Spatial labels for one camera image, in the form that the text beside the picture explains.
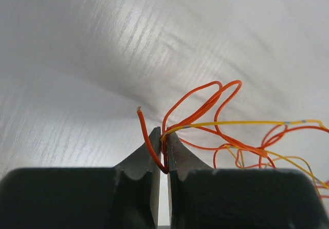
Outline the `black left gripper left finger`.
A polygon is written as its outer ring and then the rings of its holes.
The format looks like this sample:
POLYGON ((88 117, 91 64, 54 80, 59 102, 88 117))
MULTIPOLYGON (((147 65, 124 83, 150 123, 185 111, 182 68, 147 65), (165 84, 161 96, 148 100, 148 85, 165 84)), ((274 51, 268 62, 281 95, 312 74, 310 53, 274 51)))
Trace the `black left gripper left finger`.
POLYGON ((1 228, 157 228, 159 184, 146 145, 114 167, 15 169, 1 180, 1 228))

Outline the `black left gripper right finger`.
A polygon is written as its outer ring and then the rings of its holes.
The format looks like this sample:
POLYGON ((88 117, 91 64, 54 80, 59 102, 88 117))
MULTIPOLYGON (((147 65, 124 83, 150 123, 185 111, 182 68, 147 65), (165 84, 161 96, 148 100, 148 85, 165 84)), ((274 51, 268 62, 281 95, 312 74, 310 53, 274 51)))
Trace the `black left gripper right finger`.
POLYGON ((310 179, 293 169, 214 169, 167 140, 171 228, 328 228, 310 179))

